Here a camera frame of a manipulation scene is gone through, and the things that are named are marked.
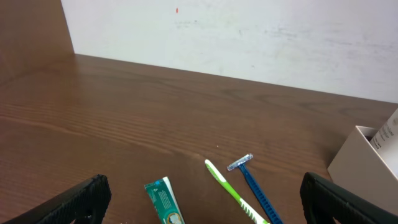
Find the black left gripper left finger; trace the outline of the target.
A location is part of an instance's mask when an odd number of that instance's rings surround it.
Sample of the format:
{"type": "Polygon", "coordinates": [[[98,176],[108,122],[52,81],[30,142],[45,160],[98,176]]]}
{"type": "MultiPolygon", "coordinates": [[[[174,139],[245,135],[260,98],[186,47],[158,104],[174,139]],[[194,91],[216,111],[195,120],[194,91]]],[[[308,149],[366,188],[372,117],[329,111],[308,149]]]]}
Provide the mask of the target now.
{"type": "Polygon", "coordinates": [[[101,224],[111,201],[105,175],[95,175],[6,224],[101,224]]]}

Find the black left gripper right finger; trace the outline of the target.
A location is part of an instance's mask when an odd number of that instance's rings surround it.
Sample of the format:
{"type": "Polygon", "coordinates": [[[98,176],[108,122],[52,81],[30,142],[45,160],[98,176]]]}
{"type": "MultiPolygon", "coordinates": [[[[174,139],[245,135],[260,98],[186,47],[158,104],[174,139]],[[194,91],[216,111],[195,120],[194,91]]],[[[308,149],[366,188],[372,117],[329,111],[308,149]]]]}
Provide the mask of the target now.
{"type": "Polygon", "coordinates": [[[397,215],[314,172],[305,173],[300,198],[308,224],[397,224],[397,215]]]}

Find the white cream tube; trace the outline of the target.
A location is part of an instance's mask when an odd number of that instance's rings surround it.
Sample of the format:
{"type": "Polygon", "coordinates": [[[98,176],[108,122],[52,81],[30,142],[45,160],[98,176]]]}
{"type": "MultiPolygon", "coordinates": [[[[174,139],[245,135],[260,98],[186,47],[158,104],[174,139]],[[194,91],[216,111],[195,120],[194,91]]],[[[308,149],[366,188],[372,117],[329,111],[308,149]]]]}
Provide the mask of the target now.
{"type": "Polygon", "coordinates": [[[397,176],[398,166],[397,114],[398,112],[395,110],[391,117],[370,140],[372,147],[395,176],[397,176]]]}

